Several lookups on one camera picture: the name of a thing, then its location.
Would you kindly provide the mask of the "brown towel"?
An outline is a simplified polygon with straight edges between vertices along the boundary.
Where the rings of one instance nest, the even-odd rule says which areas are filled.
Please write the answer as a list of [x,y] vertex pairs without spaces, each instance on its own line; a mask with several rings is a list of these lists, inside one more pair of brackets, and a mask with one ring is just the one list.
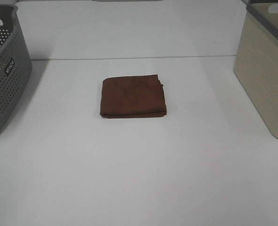
[[103,118],[150,118],[167,114],[158,75],[112,77],[103,80],[100,115]]

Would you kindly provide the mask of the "beige plastic basket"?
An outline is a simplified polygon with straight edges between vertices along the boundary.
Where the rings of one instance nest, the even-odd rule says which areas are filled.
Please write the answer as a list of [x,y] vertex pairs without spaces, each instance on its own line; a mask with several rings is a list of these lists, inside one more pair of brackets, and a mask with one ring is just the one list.
[[250,0],[233,71],[278,139],[278,0]]

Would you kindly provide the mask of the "grey perforated plastic basket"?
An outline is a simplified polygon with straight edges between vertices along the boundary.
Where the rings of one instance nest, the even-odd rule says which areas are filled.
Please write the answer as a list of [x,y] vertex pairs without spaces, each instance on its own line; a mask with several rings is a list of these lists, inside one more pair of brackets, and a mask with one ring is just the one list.
[[17,16],[18,7],[0,4],[0,133],[17,106],[32,62]]

